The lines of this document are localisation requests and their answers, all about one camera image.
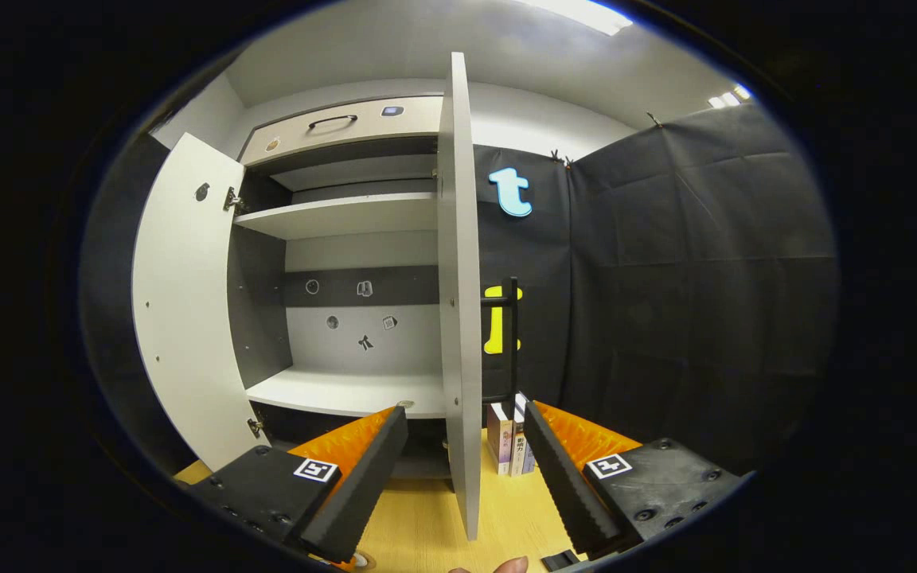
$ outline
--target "open cabinet door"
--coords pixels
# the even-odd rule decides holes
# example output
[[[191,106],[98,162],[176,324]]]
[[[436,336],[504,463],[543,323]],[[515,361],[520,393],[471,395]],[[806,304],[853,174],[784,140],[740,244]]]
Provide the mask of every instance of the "open cabinet door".
[[[480,517],[480,239],[466,58],[451,54],[437,141],[441,368],[451,480],[466,537]]]
[[[211,471],[269,446],[236,365],[226,272],[244,167],[190,134],[161,167],[143,207],[132,305],[139,351],[165,414]]]

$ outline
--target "cabinet shelf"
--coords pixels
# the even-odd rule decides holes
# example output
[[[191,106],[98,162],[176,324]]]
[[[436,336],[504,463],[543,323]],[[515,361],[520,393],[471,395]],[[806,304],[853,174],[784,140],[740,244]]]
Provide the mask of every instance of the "cabinet shelf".
[[[360,375],[290,367],[247,388],[247,397],[271,406],[341,416],[367,416],[412,400],[414,405],[405,410],[408,418],[444,417],[439,373]]]
[[[240,215],[234,224],[283,240],[361,232],[435,231],[434,193],[386,193],[314,201]]]

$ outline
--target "ceiling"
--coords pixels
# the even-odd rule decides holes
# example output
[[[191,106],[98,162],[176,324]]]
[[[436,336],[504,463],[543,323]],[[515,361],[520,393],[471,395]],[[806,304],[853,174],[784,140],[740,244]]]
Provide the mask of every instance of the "ceiling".
[[[345,0],[260,37],[227,70],[247,107],[354,81],[442,79],[448,52],[470,81],[569,102],[641,130],[676,119],[734,83],[630,25],[609,37],[513,0]]]

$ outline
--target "drawer handle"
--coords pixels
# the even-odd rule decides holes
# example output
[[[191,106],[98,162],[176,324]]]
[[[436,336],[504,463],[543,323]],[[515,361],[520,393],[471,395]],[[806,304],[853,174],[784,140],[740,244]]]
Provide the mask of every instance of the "drawer handle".
[[[348,119],[349,122],[351,123],[352,121],[356,121],[357,119],[359,119],[359,117],[353,114],[335,115],[334,117],[326,117],[326,119],[318,119],[317,121],[314,121],[313,123],[311,123],[310,129],[313,130],[313,128],[316,127],[318,123],[324,123],[325,121],[331,121],[332,119]]]

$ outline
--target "wooden table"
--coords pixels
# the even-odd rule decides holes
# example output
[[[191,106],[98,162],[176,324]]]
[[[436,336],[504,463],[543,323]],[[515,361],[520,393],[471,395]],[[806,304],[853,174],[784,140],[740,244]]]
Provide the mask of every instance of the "wooden table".
[[[541,558],[572,548],[539,468],[498,475],[483,431],[480,531],[466,541],[459,504],[443,480],[392,480],[370,516],[359,548],[384,573],[447,573],[463,567],[491,573],[506,559],[529,557],[529,571],[546,571]],[[210,475],[201,462],[175,477],[196,483]]]

